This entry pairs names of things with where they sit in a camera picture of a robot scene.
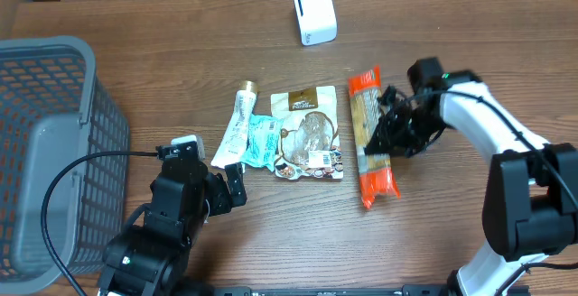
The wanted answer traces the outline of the teal snack packet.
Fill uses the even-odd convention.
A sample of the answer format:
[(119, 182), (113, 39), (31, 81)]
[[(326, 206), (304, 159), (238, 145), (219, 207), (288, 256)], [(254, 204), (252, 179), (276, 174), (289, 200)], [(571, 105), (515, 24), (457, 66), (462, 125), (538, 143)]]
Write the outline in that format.
[(252, 115), (249, 119), (247, 149), (240, 161), (253, 168), (274, 170), (283, 121), (273, 116)]

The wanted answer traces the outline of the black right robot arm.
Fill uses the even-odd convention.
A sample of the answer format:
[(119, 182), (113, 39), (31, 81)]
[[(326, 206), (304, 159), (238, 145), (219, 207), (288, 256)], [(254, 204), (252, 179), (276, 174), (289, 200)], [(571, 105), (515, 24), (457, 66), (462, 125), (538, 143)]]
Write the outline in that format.
[(558, 269), (547, 257), (577, 242), (576, 148), (532, 133), (470, 70), (446, 72), (432, 57), (417, 60), (407, 77), (411, 97), (393, 86), (375, 97), (381, 115), (363, 153), (412, 157), (451, 128), (489, 165), (484, 244), (440, 294), (506, 295), (531, 269)]

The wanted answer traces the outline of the white Pantene tube gold cap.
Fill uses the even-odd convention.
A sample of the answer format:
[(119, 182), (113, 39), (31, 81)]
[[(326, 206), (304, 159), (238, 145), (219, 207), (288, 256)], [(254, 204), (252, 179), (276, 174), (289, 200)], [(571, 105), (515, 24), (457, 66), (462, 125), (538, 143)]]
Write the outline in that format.
[(242, 81), (235, 96), (232, 116), (210, 162), (211, 166), (224, 169), (227, 165), (240, 161), (247, 149), (249, 120), (256, 100), (257, 84), (253, 81)]

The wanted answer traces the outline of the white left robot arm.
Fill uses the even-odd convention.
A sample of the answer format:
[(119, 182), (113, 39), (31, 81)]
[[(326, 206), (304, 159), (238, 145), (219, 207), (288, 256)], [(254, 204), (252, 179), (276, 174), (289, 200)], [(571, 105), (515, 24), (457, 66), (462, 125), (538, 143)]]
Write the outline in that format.
[(158, 146), (162, 168), (139, 206), (106, 246), (100, 295), (213, 295), (215, 288), (187, 278), (190, 252), (209, 217), (247, 203), (239, 162), (226, 177), (211, 173), (195, 141)]

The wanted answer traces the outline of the beige dried fruit pouch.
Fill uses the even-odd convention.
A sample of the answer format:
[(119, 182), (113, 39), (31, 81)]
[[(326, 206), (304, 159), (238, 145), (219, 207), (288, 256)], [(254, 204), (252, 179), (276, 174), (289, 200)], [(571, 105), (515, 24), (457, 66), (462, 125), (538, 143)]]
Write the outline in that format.
[(344, 164), (334, 86), (273, 94), (272, 116), (281, 120), (274, 173), (287, 180), (340, 180)]

